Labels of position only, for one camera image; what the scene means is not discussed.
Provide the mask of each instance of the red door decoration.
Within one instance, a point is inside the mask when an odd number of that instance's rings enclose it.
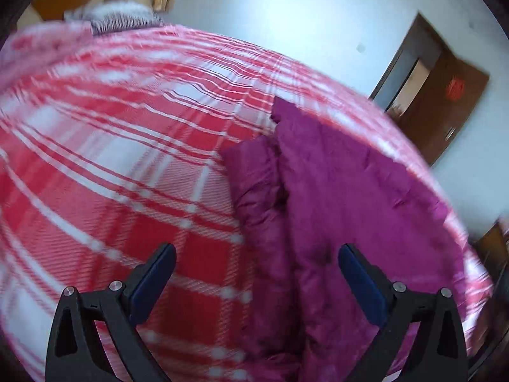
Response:
[[[458,101],[465,91],[465,81],[458,76],[452,76],[447,89],[445,90],[445,97],[453,102]]]

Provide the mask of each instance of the blue gripper pad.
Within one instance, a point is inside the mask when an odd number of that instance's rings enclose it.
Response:
[[[347,245],[339,249],[338,264],[369,323],[378,327],[387,321],[387,301]]]
[[[131,325],[137,326],[147,321],[152,308],[175,269],[176,262],[175,247],[167,245],[143,275],[129,300],[128,319]]]

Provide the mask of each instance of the brown wooden door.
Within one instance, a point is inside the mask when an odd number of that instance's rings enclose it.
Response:
[[[443,52],[398,126],[431,165],[449,146],[483,93],[489,76]]]

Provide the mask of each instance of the red and white plaid fabric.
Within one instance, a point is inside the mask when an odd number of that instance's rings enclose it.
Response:
[[[176,246],[178,265],[138,328],[147,346],[174,382],[246,377],[237,340],[252,266],[218,150],[271,131],[274,95],[442,195],[370,101],[279,53],[185,27],[97,38],[0,95],[0,317],[35,380],[62,289],[105,288],[161,242]],[[465,247],[452,211],[445,224]],[[490,281],[470,250],[465,273],[468,333]]]

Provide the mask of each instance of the purple garment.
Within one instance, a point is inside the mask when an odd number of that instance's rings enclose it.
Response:
[[[255,253],[253,302],[243,334],[254,380],[338,382],[378,328],[337,263],[356,244],[392,281],[449,287],[465,317],[460,247],[445,205],[405,167],[276,98],[274,135],[222,151],[233,204]],[[400,369],[417,327],[393,363]]]

